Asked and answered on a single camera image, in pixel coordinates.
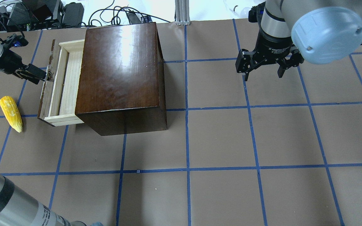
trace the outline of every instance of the tiled floor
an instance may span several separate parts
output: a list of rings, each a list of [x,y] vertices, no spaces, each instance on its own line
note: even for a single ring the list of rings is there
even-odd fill
[[[245,20],[158,24],[167,131],[101,137],[36,119],[41,84],[0,73],[24,132],[0,110],[0,173],[65,218],[114,225],[362,225],[362,47],[328,65],[263,66],[243,82]],[[28,32],[24,63],[46,67],[53,38]]]

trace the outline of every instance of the yellow corn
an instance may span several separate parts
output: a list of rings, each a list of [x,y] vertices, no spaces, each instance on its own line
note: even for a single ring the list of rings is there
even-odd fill
[[[0,106],[4,112],[6,120],[18,133],[22,131],[22,118],[16,102],[10,96],[4,96],[0,99]]]

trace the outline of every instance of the light blue plastic cover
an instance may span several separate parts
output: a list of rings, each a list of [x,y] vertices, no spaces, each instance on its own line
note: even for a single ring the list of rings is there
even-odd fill
[[[324,7],[302,16],[291,30],[304,59],[324,64],[340,60],[362,43],[362,19],[344,7]]]

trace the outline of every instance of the wooden frame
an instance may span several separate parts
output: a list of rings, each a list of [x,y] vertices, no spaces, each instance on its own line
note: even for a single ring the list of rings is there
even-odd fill
[[[53,41],[37,118],[52,126],[83,123],[75,115],[79,76],[85,40],[56,44]]]

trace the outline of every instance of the brown wooden cabinet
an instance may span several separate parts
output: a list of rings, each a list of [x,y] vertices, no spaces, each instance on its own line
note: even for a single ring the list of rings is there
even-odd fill
[[[54,43],[47,70],[53,79],[44,83],[38,118],[53,126],[85,122],[102,136],[167,129],[155,23],[94,28],[83,43]]]

